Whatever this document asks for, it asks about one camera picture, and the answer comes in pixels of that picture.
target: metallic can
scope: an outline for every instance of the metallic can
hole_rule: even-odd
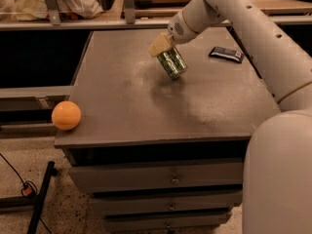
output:
[[[157,59],[160,61],[166,72],[173,80],[177,79],[187,70],[185,61],[182,59],[181,55],[175,47],[161,53],[157,56]]]

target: table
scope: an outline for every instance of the table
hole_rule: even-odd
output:
[[[248,141],[278,105],[225,28],[177,46],[189,70],[172,81],[147,49],[166,29],[95,31],[70,100],[80,125],[58,131],[79,190],[107,231],[225,223],[242,202]]]

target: drawer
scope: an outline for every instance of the drawer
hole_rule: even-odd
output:
[[[106,231],[132,231],[132,230],[156,230],[175,229],[180,227],[209,226],[226,223],[231,217],[229,211],[167,214],[149,216],[131,216],[121,218],[105,218]]]
[[[69,174],[87,193],[242,184],[243,162],[213,159],[73,167]]]
[[[177,193],[137,194],[91,198],[99,215],[173,213],[204,209],[232,209],[242,203],[241,189],[201,190]]]

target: speckled floor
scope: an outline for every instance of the speckled floor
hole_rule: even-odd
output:
[[[53,234],[106,233],[101,220],[88,207],[89,197],[80,193],[68,175],[70,167],[61,150],[55,149],[55,130],[51,128],[2,128],[0,152],[11,162],[24,180],[31,180],[40,187],[49,161],[56,163],[58,175],[52,177],[48,189],[42,220]],[[0,198],[20,195],[21,183],[17,175],[0,158]],[[27,232],[32,210],[0,212],[0,234]],[[37,233],[49,233],[39,222]],[[163,231],[139,231],[129,234],[165,234]],[[242,209],[233,210],[230,220],[219,227],[178,229],[179,234],[241,234]]]

